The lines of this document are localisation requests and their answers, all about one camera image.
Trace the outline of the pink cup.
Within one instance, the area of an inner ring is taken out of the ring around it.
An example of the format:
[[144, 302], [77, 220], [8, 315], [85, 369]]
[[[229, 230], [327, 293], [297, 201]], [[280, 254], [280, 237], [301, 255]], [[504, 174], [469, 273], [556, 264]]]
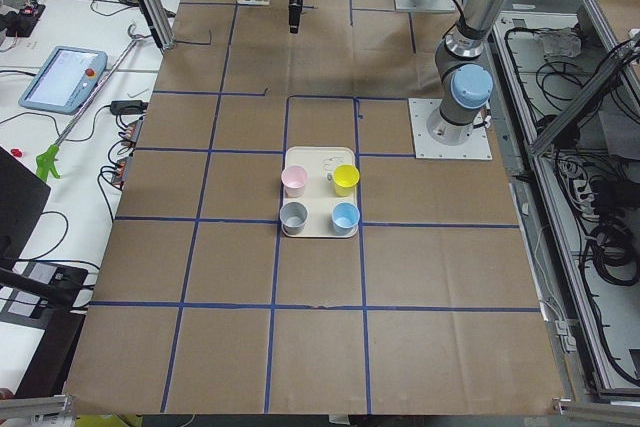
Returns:
[[290, 165], [281, 173], [281, 182], [285, 196], [299, 198], [304, 195], [308, 181], [306, 169], [300, 165]]

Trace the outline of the yellow cup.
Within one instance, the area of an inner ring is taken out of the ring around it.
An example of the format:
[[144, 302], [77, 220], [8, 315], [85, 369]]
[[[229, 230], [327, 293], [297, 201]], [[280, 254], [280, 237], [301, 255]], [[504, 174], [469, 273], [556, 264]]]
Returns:
[[350, 164], [339, 165], [332, 174], [334, 192], [339, 197], [349, 197], [356, 191], [360, 172]]

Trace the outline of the grey cup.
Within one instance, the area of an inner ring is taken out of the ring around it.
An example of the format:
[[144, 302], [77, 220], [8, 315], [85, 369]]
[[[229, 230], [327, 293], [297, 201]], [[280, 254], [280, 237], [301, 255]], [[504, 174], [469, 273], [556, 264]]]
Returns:
[[306, 206], [297, 201], [284, 204], [279, 212], [281, 229], [288, 236], [300, 234], [304, 230], [307, 218]]

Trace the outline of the light blue cup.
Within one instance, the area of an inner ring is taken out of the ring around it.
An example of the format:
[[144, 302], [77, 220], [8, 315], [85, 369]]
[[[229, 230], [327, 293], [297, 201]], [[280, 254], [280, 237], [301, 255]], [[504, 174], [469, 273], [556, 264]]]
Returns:
[[359, 224], [360, 211], [358, 207], [349, 202], [337, 204], [331, 213], [333, 232], [338, 236], [346, 236], [353, 232]]

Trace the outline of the cream serving tray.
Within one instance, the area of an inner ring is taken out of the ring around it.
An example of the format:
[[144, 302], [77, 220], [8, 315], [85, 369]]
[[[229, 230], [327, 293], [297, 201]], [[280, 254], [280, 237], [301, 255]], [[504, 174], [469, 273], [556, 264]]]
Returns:
[[349, 197], [339, 197], [333, 188], [332, 174], [343, 164], [355, 165], [355, 154], [347, 147], [309, 147], [297, 146], [287, 150], [285, 168], [290, 165], [300, 165], [308, 173], [308, 181], [304, 195], [299, 198], [285, 196], [283, 204], [297, 201], [303, 203], [308, 211], [308, 218], [304, 230], [293, 236], [294, 238], [349, 238], [355, 235], [358, 227], [346, 236], [338, 236], [333, 232], [331, 213], [333, 208], [341, 202], [349, 202], [358, 207], [357, 189]]

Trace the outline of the black power adapter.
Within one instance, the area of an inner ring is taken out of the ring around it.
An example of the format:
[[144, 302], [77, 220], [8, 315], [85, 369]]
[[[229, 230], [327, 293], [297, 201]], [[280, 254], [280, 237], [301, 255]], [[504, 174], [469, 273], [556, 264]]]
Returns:
[[109, 105], [112, 115], [142, 114], [147, 110], [148, 103], [142, 100], [114, 100]]

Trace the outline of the blue teach pendant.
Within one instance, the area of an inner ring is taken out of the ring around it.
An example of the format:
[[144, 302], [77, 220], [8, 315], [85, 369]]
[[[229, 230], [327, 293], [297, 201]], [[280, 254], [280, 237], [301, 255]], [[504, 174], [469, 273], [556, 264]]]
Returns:
[[18, 104], [27, 109], [73, 114], [97, 86], [107, 60], [103, 51], [57, 46]]

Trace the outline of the black monitor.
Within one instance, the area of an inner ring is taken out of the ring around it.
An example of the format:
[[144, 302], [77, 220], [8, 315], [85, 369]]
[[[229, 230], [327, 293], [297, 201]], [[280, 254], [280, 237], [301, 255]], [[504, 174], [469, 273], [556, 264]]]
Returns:
[[44, 211], [50, 187], [8, 151], [1, 149], [1, 284], [40, 297], [43, 283], [13, 268]]

